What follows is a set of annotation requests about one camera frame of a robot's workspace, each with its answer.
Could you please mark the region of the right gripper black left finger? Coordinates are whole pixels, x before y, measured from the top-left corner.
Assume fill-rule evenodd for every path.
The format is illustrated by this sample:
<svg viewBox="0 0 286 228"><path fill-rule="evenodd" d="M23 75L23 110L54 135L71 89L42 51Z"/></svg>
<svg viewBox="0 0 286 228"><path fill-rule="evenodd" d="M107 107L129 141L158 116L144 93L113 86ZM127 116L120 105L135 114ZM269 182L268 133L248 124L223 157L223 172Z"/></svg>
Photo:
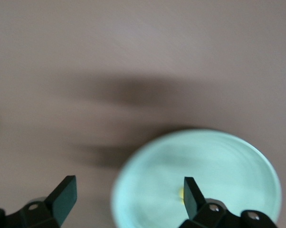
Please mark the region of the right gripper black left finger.
<svg viewBox="0 0 286 228"><path fill-rule="evenodd" d="M5 217L6 228L60 228L77 200L76 176L66 176L43 200Z"/></svg>

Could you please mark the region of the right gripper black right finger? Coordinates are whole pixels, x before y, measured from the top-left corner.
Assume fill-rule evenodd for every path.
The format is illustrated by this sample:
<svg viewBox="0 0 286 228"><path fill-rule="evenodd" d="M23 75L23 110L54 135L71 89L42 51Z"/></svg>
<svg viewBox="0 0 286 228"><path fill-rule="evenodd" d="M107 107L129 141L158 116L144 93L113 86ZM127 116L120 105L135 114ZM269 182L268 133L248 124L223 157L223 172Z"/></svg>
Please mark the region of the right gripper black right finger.
<svg viewBox="0 0 286 228"><path fill-rule="evenodd" d="M207 202L193 177L184 178L184 205L188 214L181 228L239 228L240 218L216 202Z"/></svg>

